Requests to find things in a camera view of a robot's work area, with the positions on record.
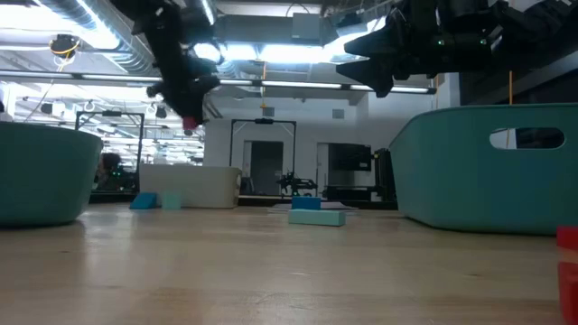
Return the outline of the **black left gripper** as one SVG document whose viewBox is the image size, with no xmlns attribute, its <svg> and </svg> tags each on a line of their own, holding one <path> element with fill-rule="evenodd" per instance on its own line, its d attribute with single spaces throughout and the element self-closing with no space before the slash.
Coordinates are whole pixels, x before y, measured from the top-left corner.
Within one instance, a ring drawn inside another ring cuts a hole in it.
<svg viewBox="0 0 578 325">
<path fill-rule="evenodd" d="M 147 96 L 170 98 L 169 106 L 186 123 L 202 123 L 203 97 L 219 85 L 220 52 L 212 60 L 194 53 L 195 43 L 151 42 L 150 46 L 162 79 L 146 89 Z"/>
</svg>

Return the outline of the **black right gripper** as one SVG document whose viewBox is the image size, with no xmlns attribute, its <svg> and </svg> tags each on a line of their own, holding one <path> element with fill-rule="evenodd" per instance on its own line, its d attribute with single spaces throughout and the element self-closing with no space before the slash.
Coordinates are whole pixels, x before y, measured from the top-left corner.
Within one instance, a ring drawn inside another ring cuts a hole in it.
<svg viewBox="0 0 578 325">
<path fill-rule="evenodd" d="M 488 0 L 401 0 L 393 20 L 345 44 L 345 52 L 363 57 L 397 54 L 395 60 L 343 63 L 336 71 L 386 97 L 395 79 L 475 70 L 489 60 L 489 34 L 497 26 Z"/>
</svg>

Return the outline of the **light blue cube block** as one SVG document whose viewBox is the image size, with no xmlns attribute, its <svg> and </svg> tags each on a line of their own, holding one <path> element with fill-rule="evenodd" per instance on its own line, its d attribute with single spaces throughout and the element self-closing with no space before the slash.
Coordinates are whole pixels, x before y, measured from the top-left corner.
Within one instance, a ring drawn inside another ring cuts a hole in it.
<svg viewBox="0 0 578 325">
<path fill-rule="evenodd" d="M 161 194 L 161 208 L 177 210 L 182 208 L 182 195 L 180 193 L 166 191 Z"/>
</svg>

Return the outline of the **dark blue wedge block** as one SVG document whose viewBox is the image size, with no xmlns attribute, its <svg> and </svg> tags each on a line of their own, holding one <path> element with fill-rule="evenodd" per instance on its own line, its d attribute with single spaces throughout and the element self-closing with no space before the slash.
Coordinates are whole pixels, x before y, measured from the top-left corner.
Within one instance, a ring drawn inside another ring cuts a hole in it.
<svg viewBox="0 0 578 325">
<path fill-rule="evenodd" d="M 157 194 L 153 192 L 138 193 L 129 205 L 130 209 L 155 209 Z"/>
</svg>

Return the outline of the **teal bin with handle holes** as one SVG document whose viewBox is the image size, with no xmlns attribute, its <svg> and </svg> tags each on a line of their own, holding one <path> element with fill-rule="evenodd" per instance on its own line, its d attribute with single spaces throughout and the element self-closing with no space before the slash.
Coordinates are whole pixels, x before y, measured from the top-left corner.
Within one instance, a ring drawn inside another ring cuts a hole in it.
<svg viewBox="0 0 578 325">
<path fill-rule="evenodd" d="M 497 131 L 555 128 L 557 148 L 492 145 Z M 414 116 L 392 140 L 398 209 L 434 228 L 553 235 L 578 227 L 578 104 L 466 106 Z"/>
</svg>

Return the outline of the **light blue rectangular block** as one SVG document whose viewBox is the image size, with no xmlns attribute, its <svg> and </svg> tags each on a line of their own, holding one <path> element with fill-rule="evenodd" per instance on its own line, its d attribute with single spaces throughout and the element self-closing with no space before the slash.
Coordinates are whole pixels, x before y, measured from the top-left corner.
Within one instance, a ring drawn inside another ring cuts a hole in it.
<svg viewBox="0 0 578 325">
<path fill-rule="evenodd" d="M 289 211 L 290 224 L 342 227 L 346 224 L 346 214 L 338 210 L 292 209 Z"/>
</svg>

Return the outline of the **red rectangular block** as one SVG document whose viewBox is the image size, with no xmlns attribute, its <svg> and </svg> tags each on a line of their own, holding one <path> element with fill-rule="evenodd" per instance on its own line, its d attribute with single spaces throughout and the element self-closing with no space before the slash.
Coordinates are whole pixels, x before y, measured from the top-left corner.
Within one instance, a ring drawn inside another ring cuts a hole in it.
<svg viewBox="0 0 578 325">
<path fill-rule="evenodd" d="M 566 325 L 578 325 L 578 264 L 558 264 L 559 302 Z"/>
<path fill-rule="evenodd" d="M 556 230 L 556 245 L 563 249 L 578 251 L 578 227 L 558 227 Z"/>
</svg>

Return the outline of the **light grey plastic bin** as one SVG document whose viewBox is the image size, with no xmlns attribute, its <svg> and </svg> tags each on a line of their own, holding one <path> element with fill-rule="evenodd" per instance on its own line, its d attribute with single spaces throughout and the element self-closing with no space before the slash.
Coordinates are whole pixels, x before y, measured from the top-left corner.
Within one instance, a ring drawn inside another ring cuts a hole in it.
<svg viewBox="0 0 578 325">
<path fill-rule="evenodd" d="M 182 208 L 232 209 L 238 204 L 241 170 L 236 167 L 193 166 L 189 164 L 143 164 L 139 180 L 141 192 L 182 195 Z"/>
</svg>

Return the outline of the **grey ceiling box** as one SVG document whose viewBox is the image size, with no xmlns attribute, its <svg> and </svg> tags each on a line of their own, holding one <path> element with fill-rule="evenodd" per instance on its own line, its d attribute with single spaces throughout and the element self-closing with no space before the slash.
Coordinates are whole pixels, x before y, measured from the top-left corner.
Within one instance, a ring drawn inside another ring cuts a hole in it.
<svg viewBox="0 0 578 325">
<path fill-rule="evenodd" d="M 319 41 L 321 37 L 321 19 L 318 14 L 294 13 L 292 16 L 291 36 L 299 41 Z"/>
</svg>

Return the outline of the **long ceiling light strip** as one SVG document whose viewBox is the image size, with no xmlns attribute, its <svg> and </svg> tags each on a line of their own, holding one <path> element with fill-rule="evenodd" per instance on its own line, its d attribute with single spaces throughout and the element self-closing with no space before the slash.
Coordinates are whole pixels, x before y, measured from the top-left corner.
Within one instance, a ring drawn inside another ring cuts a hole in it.
<svg viewBox="0 0 578 325">
<path fill-rule="evenodd" d="M 42 82 L 43 80 L 53 80 L 57 83 L 80 83 L 87 84 L 114 83 L 125 87 L 152 86 L 161 82 L 160 77 L 131 76 L 131 75 L 110 75 L 110 74 L 89 74 L 78 72 L 49 72 L 49 71 L 24 71 L 24 70 L 0 70 L 0 79 L 11 81 Z M 260 80 L 260 79 L 221 79 L 221 86 L 231 87 L 265 87 L 265 88 L 308 88 L 325 90 L 348 90 L 372 92 L 373 89 L 358 84 L 343 83 L 323 83 L 323 82 L 302 82 L 302 81 L 281 81 L 281 80 Z"/>
</svg>

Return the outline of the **person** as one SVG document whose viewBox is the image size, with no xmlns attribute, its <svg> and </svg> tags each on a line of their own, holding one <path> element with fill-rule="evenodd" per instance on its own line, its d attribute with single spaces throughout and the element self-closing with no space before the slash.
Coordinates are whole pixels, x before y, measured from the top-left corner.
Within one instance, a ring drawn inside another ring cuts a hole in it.
<svg viewBox="0 0 578 325">
<path fill-rule="evenodd" d="M 102 153 L 99 156 L 95 182 L 96 190 L 133 190 L 135 188 L 135 175 L 124 170 L 119 154 Z"/>
</svg>

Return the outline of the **black tower cabinet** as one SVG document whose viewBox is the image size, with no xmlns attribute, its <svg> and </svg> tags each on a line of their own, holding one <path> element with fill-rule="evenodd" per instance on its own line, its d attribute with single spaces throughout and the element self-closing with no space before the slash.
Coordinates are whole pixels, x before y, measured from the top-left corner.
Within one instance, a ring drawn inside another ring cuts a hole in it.
<svg viewBox="0 0 578 325">
<path fill-rule="evenodd" d="M 383 201 L 396 202 L 396 185 L 391 152 L 386 148 L 374 152 L 375 191 Z"/>
</svg>

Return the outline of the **black round ceiling device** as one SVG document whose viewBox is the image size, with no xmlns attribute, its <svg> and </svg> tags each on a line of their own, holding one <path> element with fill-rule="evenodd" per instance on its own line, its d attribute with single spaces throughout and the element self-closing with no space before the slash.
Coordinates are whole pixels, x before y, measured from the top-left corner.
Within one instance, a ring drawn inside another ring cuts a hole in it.
<svg viewBox="0 0 578 325">
<path fill-rule="evenodd" d="M 57 34 L 56 38 L 49 42 L 51 53 L 62 59 L 72 59 L 79 46 L 80 39 L 71 34 Z"/>
</svg>

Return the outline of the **round silver ventilation duct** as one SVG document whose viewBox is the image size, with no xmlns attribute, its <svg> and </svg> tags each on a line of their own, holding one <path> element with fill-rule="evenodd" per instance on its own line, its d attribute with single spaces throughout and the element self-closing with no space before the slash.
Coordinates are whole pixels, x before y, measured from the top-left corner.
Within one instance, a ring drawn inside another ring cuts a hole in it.
<svg viewBox="0 0 578 325">
<path fill-rule="evenodd" d="M 203 13 L 207 16 L 210 24 L 214 24 L 218 18 L 212 0 L 198 0 Z"/>
</svg>

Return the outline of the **black wall monitor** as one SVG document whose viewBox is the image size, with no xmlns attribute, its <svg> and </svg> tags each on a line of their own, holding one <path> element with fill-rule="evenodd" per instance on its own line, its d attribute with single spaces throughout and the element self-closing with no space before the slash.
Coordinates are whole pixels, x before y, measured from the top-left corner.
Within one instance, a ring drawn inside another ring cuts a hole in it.
<svg viewBox="0 0 578 325">
<path fill-rule="evenodd" d="M 371 147 L 364 144 L 329 144 L 329 168 L 345 172 L 370 172 Z"/>
</svg>

